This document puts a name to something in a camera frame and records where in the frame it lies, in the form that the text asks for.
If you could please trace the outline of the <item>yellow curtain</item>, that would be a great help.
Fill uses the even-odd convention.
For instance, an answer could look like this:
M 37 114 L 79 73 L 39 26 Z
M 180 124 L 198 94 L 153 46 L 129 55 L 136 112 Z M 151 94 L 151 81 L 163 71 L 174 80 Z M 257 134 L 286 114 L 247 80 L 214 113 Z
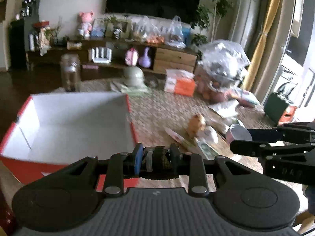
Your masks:
M 250 91 L 251 87 L 253 86 L 265 50 L 268 33 L 274 22 L 274 18 L 275 15 L 277 14 L 279 4 L 280 0 L 268 0 L 266 13 L 264 15 L 264 21 L 262 27 L 260 28 L 258 41 L 256 42 L 253 56 L 251 58 L 251 64 L 248 67 L 248 74 L 245 77 L 244 82 L 242 84 L 242 88 L 245 89 L 246 91 Z

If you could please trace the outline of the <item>clear plastic jar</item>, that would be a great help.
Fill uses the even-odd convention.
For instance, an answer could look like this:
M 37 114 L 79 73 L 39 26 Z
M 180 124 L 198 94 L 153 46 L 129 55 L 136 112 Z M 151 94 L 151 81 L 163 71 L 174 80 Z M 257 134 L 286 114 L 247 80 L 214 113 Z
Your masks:
M 77 54 L 64 54 L 60 61 L 62 87 L 65 92 L 79 92 L 81 88 L 81 63 Z

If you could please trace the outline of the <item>pink small backpack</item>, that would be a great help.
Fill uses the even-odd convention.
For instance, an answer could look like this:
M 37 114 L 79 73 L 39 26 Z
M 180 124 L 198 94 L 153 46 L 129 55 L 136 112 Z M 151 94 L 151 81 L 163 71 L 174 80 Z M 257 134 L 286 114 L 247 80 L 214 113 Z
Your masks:
M 138 56 L 138 51 L 134 47 L 128 49 L 125 54 L 125 64 L 132 67 L 136 66 L 138 62 Z

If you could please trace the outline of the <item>round grey tin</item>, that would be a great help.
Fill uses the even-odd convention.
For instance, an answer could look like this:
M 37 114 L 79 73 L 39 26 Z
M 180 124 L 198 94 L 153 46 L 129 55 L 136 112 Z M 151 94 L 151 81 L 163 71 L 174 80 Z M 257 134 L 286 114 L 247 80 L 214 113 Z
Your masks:
M 232 124 L 225 134 L 225 139 L 228 144 L 234 140 L 252 141 L 253 138 L 249 131 L 239 124 Z

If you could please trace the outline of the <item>pink bear plush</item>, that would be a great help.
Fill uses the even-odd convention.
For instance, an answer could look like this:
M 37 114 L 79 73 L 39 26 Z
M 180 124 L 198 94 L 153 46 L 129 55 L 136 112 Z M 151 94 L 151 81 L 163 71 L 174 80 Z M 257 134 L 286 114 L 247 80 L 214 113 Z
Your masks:
M 92 30 L 92 21 L 94 13 L 91 12 L 80 12 L 79 18 L 81 20 L 80 26 L 78 28 L 79 35 L 84 39 L 90 38 L 90 32 Z

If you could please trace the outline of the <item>white router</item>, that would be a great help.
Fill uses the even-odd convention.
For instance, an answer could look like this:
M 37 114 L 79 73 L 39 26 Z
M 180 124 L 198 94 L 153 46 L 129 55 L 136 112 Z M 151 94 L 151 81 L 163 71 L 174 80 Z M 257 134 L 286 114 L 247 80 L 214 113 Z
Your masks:
M 112 50 L 108 47 L 92 48 L 91 61 L 100 64 L 110 64 L 112 61 Z

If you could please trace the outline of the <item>banknote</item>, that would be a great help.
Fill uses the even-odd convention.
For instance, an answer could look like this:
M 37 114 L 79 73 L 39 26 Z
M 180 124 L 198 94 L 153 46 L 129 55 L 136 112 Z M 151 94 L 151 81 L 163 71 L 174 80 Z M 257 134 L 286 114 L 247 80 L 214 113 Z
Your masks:
M 218 152 L 212 148 L 207 142 L 194 138 L 197 150 L 207 160 L 214 160 L 216 156 L 219 156 Z

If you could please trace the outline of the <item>purple vase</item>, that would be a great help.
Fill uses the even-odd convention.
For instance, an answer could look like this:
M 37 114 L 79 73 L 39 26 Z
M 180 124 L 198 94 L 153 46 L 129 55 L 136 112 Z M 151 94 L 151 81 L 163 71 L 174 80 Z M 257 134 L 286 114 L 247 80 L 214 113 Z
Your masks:
M 138 63 L 143 68 L 149 68 L 151 66 L 151 58 L 148 56 L 149 47 L 145 47 L 144 54 L 138 59 Z

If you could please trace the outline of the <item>red white cardboard box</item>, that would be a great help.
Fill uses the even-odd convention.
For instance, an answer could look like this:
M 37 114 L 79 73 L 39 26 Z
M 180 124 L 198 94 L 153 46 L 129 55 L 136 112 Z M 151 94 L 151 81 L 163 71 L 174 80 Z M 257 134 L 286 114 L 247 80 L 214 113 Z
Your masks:
M 105 160 L 132 151 L 136 143 L 125 94 L 35 94 L 7 130 L 1 161 L 28 184 L 85 157 Z

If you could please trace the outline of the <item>wooden tv cabinet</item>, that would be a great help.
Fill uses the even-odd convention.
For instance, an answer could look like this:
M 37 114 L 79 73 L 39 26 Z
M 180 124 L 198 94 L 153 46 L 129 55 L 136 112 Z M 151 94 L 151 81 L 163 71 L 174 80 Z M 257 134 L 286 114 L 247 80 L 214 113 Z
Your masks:
M 64 54 L 77 54 L 82 65 L 98 65 L 105 68 L 126 67 L 125 55 L 127 50 L 134 48 L 139 56 L 144 55 L 145 49 L 148 47 L 148 57 L 151 59 L 149 68 L 144 68 L 144 71 L 156 74 L 166 74 L 167 69 L 180 69 L 193 73 L 196 67 L 197 54 L 190 48 L 178 49 L 164 44 L 140 43 L 130 40 L 115 40 L 109 37 L 91 38 L 90 40 L 74 40 L 69 44 L 78 44 L 79 48 L 52 47 L 46 54 L 40 55 L 39 51 L 29 51 L 26 53 L 26 61 L 30 68 L 35 67 L 40 63 L 58 64 L 61 56 Z M 103 64 L 100 62 L 94 63 L 92 56 L 105 55 L 102 48 L 112 50 L 111 63 Z

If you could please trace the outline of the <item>small dark packet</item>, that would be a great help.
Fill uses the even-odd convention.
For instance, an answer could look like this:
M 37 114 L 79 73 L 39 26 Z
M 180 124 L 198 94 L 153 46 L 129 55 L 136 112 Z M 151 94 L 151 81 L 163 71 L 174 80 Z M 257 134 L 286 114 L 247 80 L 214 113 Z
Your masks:
M 169 147 L 158 146 L 144 149 L 139 177 L 148 180 L 170 180 L 175 178 L 174 175 Z

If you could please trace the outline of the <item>white paper sheet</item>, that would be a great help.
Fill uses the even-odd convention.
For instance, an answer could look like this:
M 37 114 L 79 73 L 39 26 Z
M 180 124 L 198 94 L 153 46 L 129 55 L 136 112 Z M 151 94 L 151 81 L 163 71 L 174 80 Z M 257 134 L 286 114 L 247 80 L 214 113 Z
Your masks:
M 239 105 L 238 100 L 229 100 L 216 104 L 208 105 L 208 108 L 218 114 L 221 118 L 230 118 L 238 115 L 236 107 Z

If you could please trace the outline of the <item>large clear plastic bag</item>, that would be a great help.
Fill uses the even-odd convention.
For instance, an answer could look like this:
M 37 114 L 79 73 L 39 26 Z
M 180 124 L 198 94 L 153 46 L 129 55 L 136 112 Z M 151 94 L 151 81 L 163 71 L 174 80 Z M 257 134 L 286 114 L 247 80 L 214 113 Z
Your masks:
M 227 100 L 228 92 L 242 84 L 250 65 L 238 43 L 216 40 L 197 48 L 199 60 L 194 69 L 197 92 L 210 103 Z

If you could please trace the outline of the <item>green ceramic bowls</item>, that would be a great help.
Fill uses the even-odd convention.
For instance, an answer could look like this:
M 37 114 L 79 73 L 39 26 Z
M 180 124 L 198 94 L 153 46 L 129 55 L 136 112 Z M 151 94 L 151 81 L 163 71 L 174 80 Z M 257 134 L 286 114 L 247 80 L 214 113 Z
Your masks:
M 123 83 L 128 87 L 140 87 L 144 84 L 144 73 L 139 67 L 126 67 L 123 70 Z

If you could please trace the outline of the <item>picture frame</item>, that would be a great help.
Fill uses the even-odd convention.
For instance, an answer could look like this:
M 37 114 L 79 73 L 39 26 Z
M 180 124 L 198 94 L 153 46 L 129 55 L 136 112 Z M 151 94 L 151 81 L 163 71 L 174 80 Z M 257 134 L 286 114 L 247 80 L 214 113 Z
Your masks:
M 105 37 L 128 39 L 131 33 L 132 21 L 126 19 L 108 20 L 106 25 Z

